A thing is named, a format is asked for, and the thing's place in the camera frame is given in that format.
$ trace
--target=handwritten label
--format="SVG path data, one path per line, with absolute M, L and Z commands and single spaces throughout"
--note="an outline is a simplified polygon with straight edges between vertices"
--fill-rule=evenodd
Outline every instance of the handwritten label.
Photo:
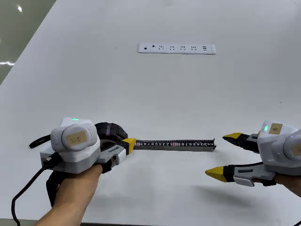
M 279 135 L 282 129 L 282 124 L 280 123 L 273 123 L 271 128 L 269 129 L 269 134 Z
M 294 156 L 300 156 L 301 155 L 301 144 L 296 144 L 292 147 L 292 151 Z
M 87 141 L 85 131 L 80 131 L 66 136 L 67 145 L 74 146 Z

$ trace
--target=hand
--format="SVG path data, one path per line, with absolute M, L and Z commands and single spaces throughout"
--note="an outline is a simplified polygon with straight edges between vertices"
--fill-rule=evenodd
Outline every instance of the hand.
M 53 208 L 71 205 L 85 210 L 95 193 L 102 171 L 101 165 L 95 165 L 80 174 L 66 178 L 56 193 Z
M 102 171 L 101 165 L 95 165 L 66 178 L 56 193 L 53 208 L 35 226 L 79 226 Z
M 277 174 L 275 181 L 278 184 L 284 185 L 288 190 L 301 197 L 301 176 L 287 176 Z

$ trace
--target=floor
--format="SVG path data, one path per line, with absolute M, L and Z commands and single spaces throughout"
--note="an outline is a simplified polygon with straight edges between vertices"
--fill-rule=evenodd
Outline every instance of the floor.
M 54 2 L 55 0 L 0 1 L 0 84 Z

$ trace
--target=power strip switch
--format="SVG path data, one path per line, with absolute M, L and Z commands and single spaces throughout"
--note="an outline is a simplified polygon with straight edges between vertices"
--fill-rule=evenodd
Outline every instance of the power strip switch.
M 138 53 L 216 54 L 215 45 L 140 43 Z

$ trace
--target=tabletop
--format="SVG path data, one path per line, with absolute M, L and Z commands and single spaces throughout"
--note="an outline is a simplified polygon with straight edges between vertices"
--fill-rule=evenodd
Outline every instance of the tabletop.
M 222 140 L 264 120 L 301 127 L 300 0 L 57 0 L 0 86 L 0 218 L 41 167 L 28 144 L 65 116 L 114 122 L 138 139 L 212 139 L 214 152 L 134 150 L 99 186 L 84 222 L 292 225 L 283 186 L 222 183 L 205 170 L 260 161 Z M 142 54 L 139 43 L 214 44 L 216 55 Z M 43 173 L 17 201 L 49 209 Z

